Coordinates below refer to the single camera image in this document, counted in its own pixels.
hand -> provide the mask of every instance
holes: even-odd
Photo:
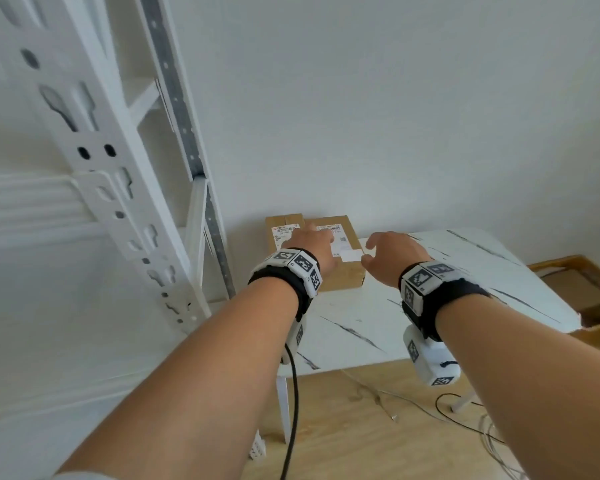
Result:
[[[331,254],[333,233],[330,229],[316,230],[315,224],[304,229],[294,229],[291,239],[282,243],[282,248],[306,249],[318,259],[320,274],[324,278],[336,267],[337,261]]]
[[[431,261],[428,252],[415,239],[398,232],[375,232],[367,240],[367,249],[376,249],[376,257],[364,254],[362,266],[376,280],[397,288],[400,275],[408,266]]]

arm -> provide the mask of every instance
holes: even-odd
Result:
[[[363,265],[393,287],[431,259],[405,234],[367,247]],[[436,329],[531,478],[600,479],[600,351],[480,295],[442,307]]]
[[[297,230],[286,245],[311,251],[326,275],[335,266],[331,240],[331,231]],[[117,480],[238,478],[297,309],[287,282],[252,282],[184,340],[59,472]]]

marble table top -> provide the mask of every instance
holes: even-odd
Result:
[[[561,332],[580,328],[576,311],[487,232],[460,228],[410,235],[433,259],[464,268],[520,313]],[[366,241],[360,239],[363,248]],[[400,293],[369,274],[361,288],[320,293],[306,319],[295,357],[300,375],[409,356],[402,341],[409,322],[402,313]],[[278,375],[291,376],[291,366],[280,365]]]

